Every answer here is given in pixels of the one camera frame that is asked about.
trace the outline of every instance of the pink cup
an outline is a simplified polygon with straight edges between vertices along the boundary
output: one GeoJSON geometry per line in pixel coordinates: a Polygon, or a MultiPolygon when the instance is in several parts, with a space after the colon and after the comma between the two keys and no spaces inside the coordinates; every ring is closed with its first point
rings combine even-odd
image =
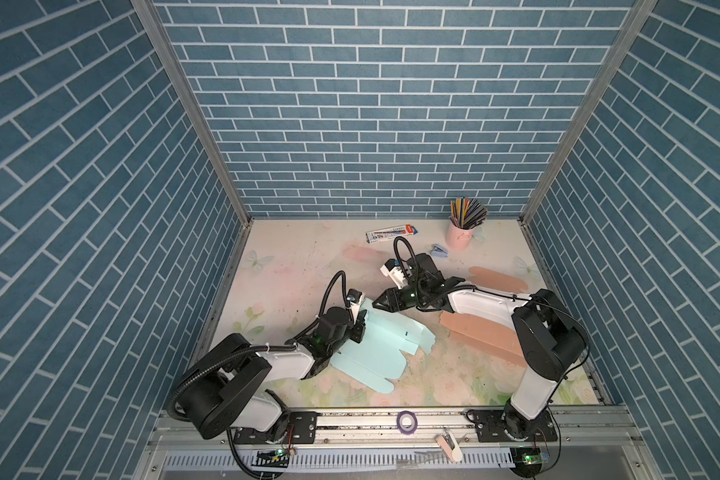
{"type": "Polygon", "coordinates": [[[453,250],[463,250],[469,245],[469,241],[472,240],[472,234],[474,228],[470,230],[463,230],[456,227],[451,222],[448,222],[448,232],[445,235],[445,244],[450,246],[453,250]]]}

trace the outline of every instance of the brown cardboard piece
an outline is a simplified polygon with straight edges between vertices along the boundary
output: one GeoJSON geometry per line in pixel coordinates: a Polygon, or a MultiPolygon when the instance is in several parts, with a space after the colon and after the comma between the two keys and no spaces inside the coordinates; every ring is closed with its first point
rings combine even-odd
{"type": "Polygon", "coordinates": [[[528,366],[518,334],[509,327],[469,313],[442,312],[440,323],[450,329],[454,340],[519,366],[528,366]]]}

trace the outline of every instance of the brick pattern wallpaper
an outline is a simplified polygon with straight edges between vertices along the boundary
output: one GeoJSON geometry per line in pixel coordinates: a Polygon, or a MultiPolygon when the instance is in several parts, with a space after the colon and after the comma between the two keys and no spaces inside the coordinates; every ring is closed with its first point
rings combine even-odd
{"type": "Polygon", "coordinates": [[[134,472],[238,229],[128,0],[0,0],[0,480],[134,472]]]}
{"type": "Polygon", "coordinates": [[[532,219],[663,475],[720,479],[720,0],[660,0],[532,219]]]}
{"type": "Polygon", "coordinates": [[[516,217],[632,1],[157,5],[254,216],[516,217]]]}

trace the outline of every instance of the tape roll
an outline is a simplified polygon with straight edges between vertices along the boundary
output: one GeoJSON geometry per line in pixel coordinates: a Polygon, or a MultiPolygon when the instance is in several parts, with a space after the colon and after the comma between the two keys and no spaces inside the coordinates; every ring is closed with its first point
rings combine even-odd
{"type": "Polygon", "coordinates": [[[398,430],[400,430],[400,433],[411,435],[416,431],[416,427],[418,427],[418,421],[413,412],[403,410],[398,414],[398,430]]]}

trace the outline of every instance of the black mounting plate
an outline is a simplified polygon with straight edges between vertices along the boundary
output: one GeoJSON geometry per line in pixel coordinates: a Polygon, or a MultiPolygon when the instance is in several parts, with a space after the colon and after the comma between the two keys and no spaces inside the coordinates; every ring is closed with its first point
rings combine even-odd
{"type": "MultiPolygon", "coordinates": [[[[492,442],[518,442],[516,438],[510,437],[504,426],[504,420],[502,416],[504,410],[470,410],[470,419],[474,420],[474,428],[478,434],[478,442],[480,443],[492,443],[492,442]]],[[[544,410],[539,418],[538,428],[542,431],[539,434],[536,431],[537,440],[541,441],[544,438],[547,442],[557,441],[557,430],[552,423],[552,415],[549,410],[544,410]]],[[[526,442],[533,441],[533,438],[528,438],[526,442]]]]}
{"type": "MultiPolygon", "coordinates": [[[[307,445],[315,443],[315,430],[317,429],[317,412],[291,412],[288,417],[286,436],[283,444],[288,443],[288,437],[293,445],[307,445]]],[[[253,428],[239,428],[235,432],[235,444],[237,445],[271,445],[266,441],[266,432],[260,432],[253,428]]]]}

